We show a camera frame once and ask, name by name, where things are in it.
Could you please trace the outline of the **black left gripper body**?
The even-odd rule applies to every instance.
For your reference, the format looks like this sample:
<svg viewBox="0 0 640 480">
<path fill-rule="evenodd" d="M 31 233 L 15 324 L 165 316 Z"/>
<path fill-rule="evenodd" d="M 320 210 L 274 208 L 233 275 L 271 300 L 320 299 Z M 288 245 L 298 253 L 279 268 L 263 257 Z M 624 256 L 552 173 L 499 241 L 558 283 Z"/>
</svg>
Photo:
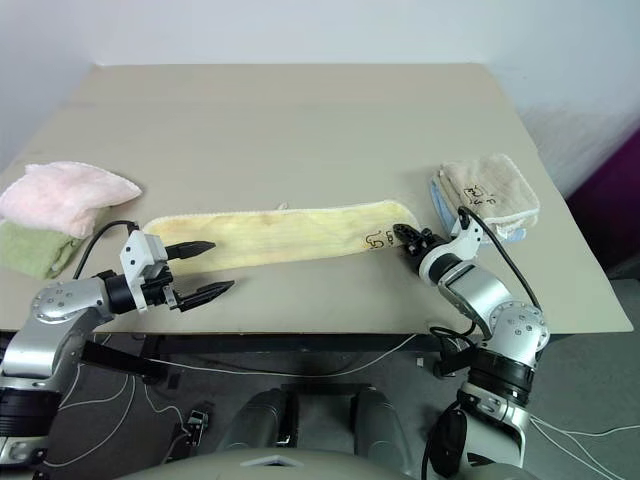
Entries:
<svg viewBox="0 0 640 480">
<path fill-rule="evenodd" d="M 174 289 L 173 281 L 173 274 L 168 266 L 163 266 L 155 278 L 146 280 L 142 285 L 146 305 L 166 305 L 170 309 L 177 309 L 180 297 Z"/>
</svg>

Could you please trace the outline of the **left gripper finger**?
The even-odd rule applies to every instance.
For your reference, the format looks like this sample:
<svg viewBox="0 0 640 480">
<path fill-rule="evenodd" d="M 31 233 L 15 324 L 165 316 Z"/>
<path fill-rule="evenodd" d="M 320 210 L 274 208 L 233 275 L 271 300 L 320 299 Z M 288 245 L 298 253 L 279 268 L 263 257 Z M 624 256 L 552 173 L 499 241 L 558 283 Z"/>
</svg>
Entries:
<svg viewBox="0 0 640 480">
<path fill-rule="evenodd" d="M 212 302 L 235 285 L 234 281 L 215 282 L 198 288 L 186 295 L 178 296 L 178 309 L 186 312 Z"/>
<path fill-rule="evenodd" d="M 188 241 L 166 246 L 168 259 L 188 259 L 198 256 L 216 247 L 215 242 Z"/>
</svg>

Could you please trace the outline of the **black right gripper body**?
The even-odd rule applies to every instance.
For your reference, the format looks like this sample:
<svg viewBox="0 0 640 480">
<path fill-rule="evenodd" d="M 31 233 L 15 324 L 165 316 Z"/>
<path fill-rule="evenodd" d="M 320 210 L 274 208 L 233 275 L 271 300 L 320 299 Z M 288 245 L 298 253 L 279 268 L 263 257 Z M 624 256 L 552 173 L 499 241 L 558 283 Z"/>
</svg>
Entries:
<svg viewBox="0 0 640 480">
<path fill-rule="evenodd" d="M 410 256 L 413 258 L 424 258 L 429 252 L 438 246 L 444 244 L 444 240 L 437 234 L 434 234 L 430 229 L 425 228 L 421 230 L 423 238 L 420 240 L 420 253 L 417 256 Z"/>
</svg>

